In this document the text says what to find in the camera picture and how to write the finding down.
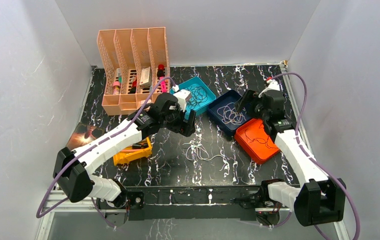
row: navy blue tray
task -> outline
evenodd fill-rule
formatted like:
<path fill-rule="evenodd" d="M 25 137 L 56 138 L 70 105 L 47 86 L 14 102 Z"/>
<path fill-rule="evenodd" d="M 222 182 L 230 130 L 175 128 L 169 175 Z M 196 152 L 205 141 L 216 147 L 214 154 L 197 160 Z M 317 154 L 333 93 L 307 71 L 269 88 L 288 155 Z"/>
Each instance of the navy blue tray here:
<path fill-rule="evenodd" d="M 229 90 L 207 107 L 207 115 L 209 118 L 213 120 L 226 135 L 234 136 L 237 128 L 251 119 L 251 117 L 246 115 L 245 111 L 240 113 L 240 117 L 233 118 L 235 115 L 230 115 L 231 112 L 229 110 L 233 110 L 235 113 L 234 103 L 240 98 L 241 95 L 238 94 L 238 92 Z M 231 117 L 234 122 L 229 122 L 229 118 L 226 117 Z"/>

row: white string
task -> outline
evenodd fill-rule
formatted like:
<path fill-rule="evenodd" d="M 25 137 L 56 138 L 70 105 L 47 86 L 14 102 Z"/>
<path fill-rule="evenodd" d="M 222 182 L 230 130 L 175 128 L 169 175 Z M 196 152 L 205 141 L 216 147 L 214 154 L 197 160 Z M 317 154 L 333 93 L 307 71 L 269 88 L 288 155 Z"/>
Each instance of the white string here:
<path fill-rule="evenodd" d="M 224 158 L 222 155 L 215 155 L 211 158 L 208 158 L 209 157 L 209 154 L 207 153 L 206 149 L 201 145 L 201 144 L 197 144 L 197 145 L 193 145 L 192 142 L 186 142 L 186 143 L 183 143 L 184 144 L 191 144 L 191 146 L 189 146 L 187 148 L 187 151 L 185 152 L 185 157 L 190 160 L 190 161 L 194 161 L 195 159 L 191 159 L 188 157 L 188 151 L 191 150 L 193 153 L 193 156 L 200 159 L 200 160 L 203 160 L 203 161 L 210 161 L 216 157 L 222 157 Z M 202 153 L 205 153 L 207 155 L 207 157 L 202 157 Z"/>
<path fill-rule="evenodd" d="M 234 102 L 218 108 L 216 112 L 222 117 L 221 121 L 225 124 L 240 125 L 246 121 L 246 117 L 242 113 L 236 112 Z"/>

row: yellow container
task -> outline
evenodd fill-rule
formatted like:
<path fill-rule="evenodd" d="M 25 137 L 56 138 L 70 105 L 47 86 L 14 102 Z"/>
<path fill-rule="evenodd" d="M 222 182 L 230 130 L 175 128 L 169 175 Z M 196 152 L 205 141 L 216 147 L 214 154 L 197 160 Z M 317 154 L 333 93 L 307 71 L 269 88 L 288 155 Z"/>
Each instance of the yellow container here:
<path fill-rule="evenodd" d="M 148 158 L 152 154 L 152 145 L 150 143 L 150 139 L 146 137 L 145 140 L 141 141 L 140 143 L 145 144 L 147 143 L 149 147 L 140 149 L 135 152 L 119 152 L 115 156 L 113 156 L 113 163 L 116 165 L 118 164 L 128 164 L 130 161 L 134 161 L 136 159 L 140 158 Z M 125 150 L 131 150 L 132 147 L 126 147 Z"/>

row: metal frame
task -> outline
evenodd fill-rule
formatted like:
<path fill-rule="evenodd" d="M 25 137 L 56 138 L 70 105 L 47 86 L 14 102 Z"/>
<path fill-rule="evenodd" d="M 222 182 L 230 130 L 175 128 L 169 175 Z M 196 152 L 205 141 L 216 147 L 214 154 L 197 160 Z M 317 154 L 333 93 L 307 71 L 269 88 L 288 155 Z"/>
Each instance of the metal frame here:
<path fill-rule="evenodd" d="M 257 64 L 260 64 L 260 63 L 245 63 L 242 65 L 257 65 Z M 282 73 L 287 72 L 286 65 L 283 62 L 280 62 L 280 63 L 262 63 L 262 64 L 279 65 Z M 94 74 L 92 74 L 92 76 L 91 76 L 89 85 L 91 84 L 93 76 L 94 76 Z M 291 105 L 293 107 L 294 115 L 297 118 L 300 114 L 300 111 L 299 111 L 299 108 L 297 106 L 297 102 L 296 102 L 296 98 L 294 96 L 293 88 L 291 87 L 290 78 L 288 77 L 288 75 L 285 75 L 285 76 L 283 76 L 283 79 L 284 79 L 284 84 L 286 85 L 286 88 L 287 88 L 288 95 L 290 97 L 290 102 L 291 102 Z M 306 146 L 309 148 L 309 150 L 311 152 L 313 152 L 312 148 L 310 146 L 309 140 L 307 138 L 307 134 L 306 134 L 306 130 L 305 130 L 304 125 L 303 125 L 303 121 L 300 122 L 300 133 L 301 133 L 303 140 L 306 143 Z M 49 207 L 53 206 L 54 204 L 56 204 L 58 201 L 64 199 L 65 197 L 66 197 L 66 195 L 64 194 L 63 191 L 52 190 L 49 197 L 48 197 L 47 203 L 46 203 L 45 207 L 43 208 L 43 211 L 47 210 Z M 280 211 L 283 211 L 283 212 L 286 212 L 288 210 L 289 210 L 289 208 L 281 208 L 280 209 Z M 257 212 L 268 212 L 268 211 L 272 211 L 272 208 L 255 208 L 255 211 L 257 211 Z M 58 213 L 58 212 L 68 212 L 68 213 L 94 212 L 95 213 L 96 210 L 95 210 L 94 205 L 91 201 L 91 198 L 89 198 L 89 197 L 86 197 L 84 200 L 77 202 L 77 203 L 71 203 L 69 201 L 65 201 L 64 203 L 60 204 L 57 208 L 55 208 L 53 211 L 49 212 L 48 214 L 46 214 L 45 216 L 42 217 L 41 222 L 40 222 L 40 226 L 39 226 L 39 229 L 37 232 L 37 236 L 35 238 L 36 240 L 47 240 L 48 239 L 50 229 L 51 229 L 51 225 L 52 225 L 53 219 L 54 219 L 54 214 Z M 125 213 L 126 211 L 124 209 L 107 209 L 107 210 L 103 210 L 103 212 L 114 214 L 114 213 Z M 346 225 L 344 224 L 343 221 L 335 222 L 334 227 L 335 227 L 335 230 L 337 232 L 339 240 L 350 240 L 349 235 L 347 233 Z"/>

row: black marble table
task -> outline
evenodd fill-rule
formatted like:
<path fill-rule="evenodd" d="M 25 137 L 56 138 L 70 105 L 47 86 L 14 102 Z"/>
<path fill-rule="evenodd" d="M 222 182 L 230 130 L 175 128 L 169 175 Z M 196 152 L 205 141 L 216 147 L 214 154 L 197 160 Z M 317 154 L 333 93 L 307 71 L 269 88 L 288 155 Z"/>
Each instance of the black marble table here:
<path fill-rule="evenodd" d="M 261 91 L 267 77 L 280 74 L 278 65 L 196 66 L 171 67 L 171 77 L 180 84 L 192 77 L 199 77 L 216 97 L 228 90 L 243 94 L 245 90 Z M 108 116 L 101 106 L 106 76 L 104 69 L 94 70 L 92 83 L 83 110 L 81 122 L 109 131 L 116 127 L 124 115 Z M 294 119 L 286 86 L 280 85 L 287 101 L 286 113 Z M 233 137 L 227 137 L 209 121 L 206 113 L 196 117 L 196 132 L 190 137 L 161 129 L 151 137 L 153 154 L 130 164 L 114 166 L 108 160 L 95 174 L 115 178 L 125 186 L 245 186 L 259 185 L 261 181 L 281 178 L 289 184 L 298 184 L 297 178 L 281 153 L 266 163 L 256 164 L 238 145 Z M 198 159 L 191 146 L 202 146 L 203 158 L 215 157 L 211 161 Z"/>

